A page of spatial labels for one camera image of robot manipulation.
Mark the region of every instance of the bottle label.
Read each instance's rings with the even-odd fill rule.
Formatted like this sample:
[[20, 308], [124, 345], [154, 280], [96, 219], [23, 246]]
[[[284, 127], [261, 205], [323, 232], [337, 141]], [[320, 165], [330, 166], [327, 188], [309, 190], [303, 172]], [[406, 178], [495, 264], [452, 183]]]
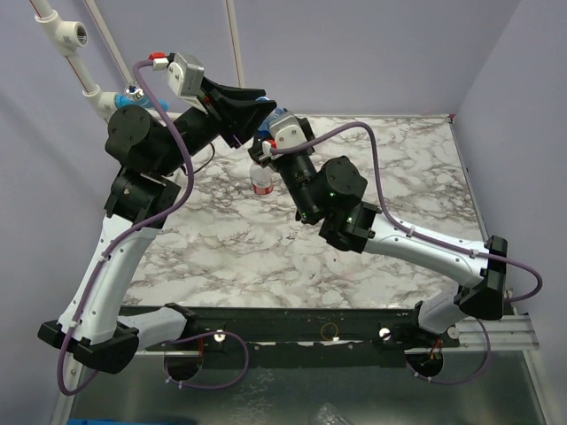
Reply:
[[257, 182], [254, 179], [250, 179], [250, 181], [252, 182], [252, 188], [256, 195], [267, 195], [274, 190], [274, 183], [272, 182], [267, 185], [265, 182]]

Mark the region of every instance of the white pole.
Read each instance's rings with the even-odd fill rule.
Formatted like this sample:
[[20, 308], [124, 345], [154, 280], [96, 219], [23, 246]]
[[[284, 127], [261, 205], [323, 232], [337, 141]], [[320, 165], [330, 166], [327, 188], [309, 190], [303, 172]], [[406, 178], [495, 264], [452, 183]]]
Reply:
[[34, 6], [35, 14], [42, 19], [49, 18], [53, 14], [53, 8], [47, 0], [29, 0]]
[[74, 53], [66, 58], [69, 61], [69, 65], [73, 68], [73, 71], [77, 75], [77, 78], [81, 82], [83, 91], [87, 94], [94, 92], [97, 89], [97, 84], [93, 80], [92, 75], [90, 75], [89, 70], [79, 55]]
[[130, 73], [130, 69], [126, 65], [126, 61], [118, 50], [118, 46], [116, 45], [116, 42], [114, 42], [113, 36], [110, 33], [110, 30], [108, 29], [108, 26], [106, 25], [103, 15], [100, 13], [95, 0], [85, 0], [85, 4], [87, 5], [87, 9], [89, 9], [92, 19], [95, 21], [95, 24], [97, 24], [98, 30], [103, 36], [103, 40], [105, 40], [106, 44], [108, 45], [108, 50], [110, 51], [111, 55], [113, 55], [114, 61], [120, 69], [122, 77], [124, 77], [124, 81], [127, 84], [133, 82], [134, 78]]
[[245, 73], [242, 67], [242, 56], [240, 54], [240, 42], [238, 40], [237, 13], [234, 8], [234, 0], [225, 0], [227, 6], [227, 19], [229, 20], [230, 39], [232, 41], [232, 53], [234, 55], [234, 65], [237, 69], [237, 79], [239, 87], [245, 86]]

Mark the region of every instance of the marble surface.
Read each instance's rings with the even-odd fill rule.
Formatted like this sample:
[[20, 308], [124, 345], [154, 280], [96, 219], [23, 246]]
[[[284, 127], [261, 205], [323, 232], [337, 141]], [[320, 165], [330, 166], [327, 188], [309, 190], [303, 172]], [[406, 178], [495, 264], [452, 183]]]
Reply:
[[[352, 118], [310, 118], [322, 135]], [[480, 239], [478, 221], [446, 119], [364, 119], [378, 140], [384, 194], [392, 213], [415, 224]], [[411, 308], [450, 281], [402, 260], [341, 252], [294, 220], [279, 175], [274, 192], [253, 194], [246, 149], [215, 143], [217, 156], [197, 174], [188, 203], [168, 218], [145, 253], [125, 299], [131, 305]], [[315, 167], [347, 155], [369, 180], [371, 151], [362, 129], [315, 148]], [[195, 157], [203, 163], [210, 150]]]

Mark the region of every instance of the screw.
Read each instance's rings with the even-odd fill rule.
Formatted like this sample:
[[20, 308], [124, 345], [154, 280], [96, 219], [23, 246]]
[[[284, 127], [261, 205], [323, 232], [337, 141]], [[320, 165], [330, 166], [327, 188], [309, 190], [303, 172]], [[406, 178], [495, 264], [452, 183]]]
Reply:
[[459, 332], [459, 329], [457, 329], [455, 326], [447, 329], [447, 335], [449, 335], [449, 338], [451, 339], [457, 339], [460, 334], [461, 332]]
[[378, 331], [378, 335], [382, 338], [383, 341], [388, 341], [392, 337], [392, 333], [388, 328], [381, 328]]

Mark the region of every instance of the robotic arm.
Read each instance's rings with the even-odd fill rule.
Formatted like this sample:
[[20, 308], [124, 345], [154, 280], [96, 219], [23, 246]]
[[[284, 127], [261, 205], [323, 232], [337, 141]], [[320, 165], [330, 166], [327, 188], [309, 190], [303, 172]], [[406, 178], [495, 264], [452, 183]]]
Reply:
[[[208, 80], [203, 66], [190, 55], [161, 55], [154, 68], [166, 70], [170, 87], [193, 106], [175, 126], [191, 155], [220, 135], [233, 148], [252, 138], [262, 121], [276, 108], [264, 90], [237, 89]], [[271, 148], [298, 147], [314, 138], [307, 119], [286, 112], [271, 120], [269, 134], [256, 136], [249, 153], [262, 166], [270, 166], [283, 179], [297, 206], [296, 219], [314, 225], [322, 221], [320, 236], [341, 251], [369, 252], [393, 256], [428, 267], [455, 280], [456, 285], [415, 308], [412, 332], [441, 334], [467, 315], [496, 320], [502, 316], [505, 266], [480, 257], [439, 248], [412, 236], [413, 231], [460, 244], [478, 252], [506, 255], [506, 241], [493, 237], [488, 243], [464, 241], [427, 229], [411, 227], [404, 233], [388, 221], [382, 211], [362, 201], [368, 182], [347, 157], [334, 158], [315, 170], [310, 155], [313, 148], [274, 155]], [[174, 202], [180, 187], [165, 176], [183, 158], [168, 130], [145, 109], [127, 105], [113, 114], [108, 124], [106, 151], [121, 169], [105, 204], [106, 216], [95, 255], [73, 300], [58, 320], [45, 322], [38, 336], [61, 348], [68, 332], [73, 337], [65, 349], [87, 367], [107, 373], [120, 372], [136, 350], [194, 336], [204, 329], [196, 314], [171, 304], [156, 312], [119, 317], [120, 304], [136, 267], [164, 220], [145, 227], [124, 239], [104, 259], [81, 318], [74, 321], [80, 299], [87, 289], [101, 252], [123, 231]]]
[[312, 225], [323, 220], [319, 236], [340, 251], [403, 259], [455, 281], [453, 288], [416, 306], [419, 328], [441, 334], [467, 316], [485, 320], [501, 318], [505, 265], [439, 247], [412, 234], [505, 257], [504, 239], [494, 236], [487, 243], [467, 241], [398, 220], [410, 228], [410, 232], [402, 232], [376, 205], [362, 201], [368, 182], [347, 157], [330, 159], [317, 172], [309, 158], [313, 148], [285, 155], [271, 153], [272, 148], [289, 149], [313, 140], [307, 119], [286, 112], [268, 127], [269, 135], [256, 137], [249, 153], [254, 161], [282, 176], [298, 208], [296, 220]]

